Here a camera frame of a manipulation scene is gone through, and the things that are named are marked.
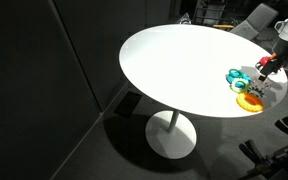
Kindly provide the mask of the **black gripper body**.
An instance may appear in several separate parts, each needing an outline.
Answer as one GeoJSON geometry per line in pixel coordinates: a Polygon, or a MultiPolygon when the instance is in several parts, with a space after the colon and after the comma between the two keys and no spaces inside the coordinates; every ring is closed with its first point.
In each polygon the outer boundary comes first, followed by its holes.
{"type": "Polygon", "coordinates": [[[272,52],[275,53],[273,62],[270,64],[272,71],[277,72],[281,67],[288,69],[288,42],[277,42],[272,52]]]}

